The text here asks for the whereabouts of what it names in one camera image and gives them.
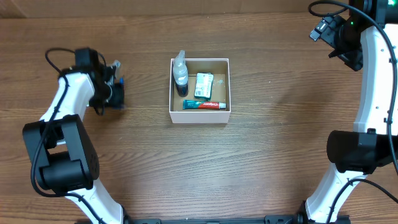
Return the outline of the clear bottle dark liquid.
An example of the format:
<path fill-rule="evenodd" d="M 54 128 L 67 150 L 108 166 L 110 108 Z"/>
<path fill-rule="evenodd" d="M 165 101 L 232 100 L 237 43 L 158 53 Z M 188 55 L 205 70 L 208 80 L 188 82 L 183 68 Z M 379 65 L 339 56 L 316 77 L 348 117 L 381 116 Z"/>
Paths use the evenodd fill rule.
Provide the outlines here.
<path fill-rule="evenodd" d="M 173 76 L 177 93 L 181 97 L 188 95 L 188 69 L 185 61 L 185 51 L 181 50 L 173 62 Z"/>

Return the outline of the red green toothpaste tube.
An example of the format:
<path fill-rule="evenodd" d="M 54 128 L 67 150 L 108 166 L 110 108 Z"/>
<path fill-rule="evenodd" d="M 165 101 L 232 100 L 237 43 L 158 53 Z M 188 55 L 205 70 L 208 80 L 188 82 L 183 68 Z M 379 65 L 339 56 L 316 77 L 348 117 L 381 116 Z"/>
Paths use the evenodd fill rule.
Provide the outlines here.
<path fill-rule="evenodd" d="M 190 110 L 190 109 L 223 110 L 226 109 L 226 103 L 212 102 L 212 101 L 184 100 L 182 108 L 184 110 Z"/>

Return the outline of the green white soap bar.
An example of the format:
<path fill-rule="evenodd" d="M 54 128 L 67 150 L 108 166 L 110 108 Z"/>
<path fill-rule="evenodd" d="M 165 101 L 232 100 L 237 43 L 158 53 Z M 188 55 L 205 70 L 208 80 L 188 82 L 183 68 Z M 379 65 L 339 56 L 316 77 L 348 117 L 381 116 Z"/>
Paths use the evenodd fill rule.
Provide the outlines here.
<path fill-rule="evenodd" d="M 211 73 L 197 73 L 194 97 L 206 101 L 211 100 L 214 75 Z"/>

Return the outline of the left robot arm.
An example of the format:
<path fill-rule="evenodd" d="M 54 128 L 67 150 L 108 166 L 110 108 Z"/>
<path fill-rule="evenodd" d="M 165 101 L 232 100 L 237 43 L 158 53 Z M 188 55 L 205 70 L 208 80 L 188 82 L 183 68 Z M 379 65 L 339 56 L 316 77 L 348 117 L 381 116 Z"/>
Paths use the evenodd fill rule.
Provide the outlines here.
<path fill-rule="evenodd" d="M 101 53 L 88 47 L 71 53 L 74 65 L 56 69 L 58 90 L 50 107 L 22 130 L 32 187 L 43 197 L 69 199 L 90 223 L 130 223 L 124 207 L 100 181 L 98 155 L 83 125 L 89 107 L 99 116 L 106 108 L 123 109 L 121 64 L 106 63 Z"/>

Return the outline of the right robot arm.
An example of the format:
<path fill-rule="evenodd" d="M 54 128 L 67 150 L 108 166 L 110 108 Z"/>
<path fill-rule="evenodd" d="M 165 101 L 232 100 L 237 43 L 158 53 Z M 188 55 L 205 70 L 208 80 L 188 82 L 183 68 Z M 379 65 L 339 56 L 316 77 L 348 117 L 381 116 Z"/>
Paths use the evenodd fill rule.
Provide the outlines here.
<path fill-rule="evenodd" d="M 348 11 L 320 14 L 310 33 L 354 71 L 362 71 L 359 109 L 351 131 L 330 133 L 330 164 L 317 189 L 288 223 L 349 223 L 339 215 L 354 188 L 378 167 L 397 164 L 397 2 L 350 1 Z"/>

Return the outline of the white cardboard box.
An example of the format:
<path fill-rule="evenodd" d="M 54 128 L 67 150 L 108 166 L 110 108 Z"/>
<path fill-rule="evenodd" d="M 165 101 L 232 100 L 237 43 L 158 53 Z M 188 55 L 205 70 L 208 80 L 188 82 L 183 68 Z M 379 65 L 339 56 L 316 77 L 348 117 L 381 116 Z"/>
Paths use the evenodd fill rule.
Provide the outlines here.
<path fill-rule="evenodd" d="M 174 63 L 170 63 L 169 114 L 174 124 L 226 124 L 231 114 L 231 85 L 229 60 L 227 58 L 187 58 L 189 73 L 188 95 L 178 95 L 173 76 Z M 197 73 L 214 75 L 211 101 L 225 103 L 222 110 L 183 109 L 183 101 L 194 100 Z"/>

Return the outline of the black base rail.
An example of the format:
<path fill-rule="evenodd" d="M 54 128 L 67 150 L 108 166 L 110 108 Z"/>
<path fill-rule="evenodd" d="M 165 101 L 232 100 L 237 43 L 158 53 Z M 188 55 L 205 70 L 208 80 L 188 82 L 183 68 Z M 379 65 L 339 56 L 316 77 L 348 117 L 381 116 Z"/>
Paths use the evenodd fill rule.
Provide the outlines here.
<path fill-rule="evenodd" d="M 128 218 L 124 223 L 130 224 L 294 224 L 311 223 L 302 214 L 298 215 L 266 215 L 264 218 L 221 218 L 221 219 L 184 219 L 161 220 L 159 218 L 132 219 Z"/>

